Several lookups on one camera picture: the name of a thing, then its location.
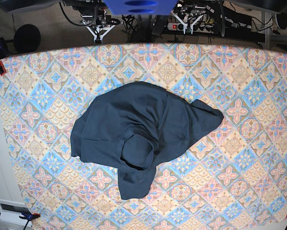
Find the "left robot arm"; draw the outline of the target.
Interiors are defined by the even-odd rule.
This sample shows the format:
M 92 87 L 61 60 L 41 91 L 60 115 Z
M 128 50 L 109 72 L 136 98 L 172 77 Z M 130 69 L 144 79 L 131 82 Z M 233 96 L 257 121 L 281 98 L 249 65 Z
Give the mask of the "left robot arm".
M 225 36 L 226 20 L 222 0 L 180 0 L 171 11 L 177 31 L 193 34 L 208 31 Z

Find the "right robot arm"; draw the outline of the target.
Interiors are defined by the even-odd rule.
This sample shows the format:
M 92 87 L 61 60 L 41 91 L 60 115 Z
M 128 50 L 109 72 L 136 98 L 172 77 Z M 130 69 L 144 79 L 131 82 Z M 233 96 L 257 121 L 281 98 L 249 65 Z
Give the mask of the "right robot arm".
M 65 19 L 72 25 L 78 27 L 100 27 L 105 28 L 110 25 L 119 25 L 119 19 L 107 15 L 108 8 L 101 0 L 63 0 L 59 6 Z M 70 6 L 73 10 L 78 11 L 83 18 L 81 23 L 73 22 L 65 13 L 63 7 Z

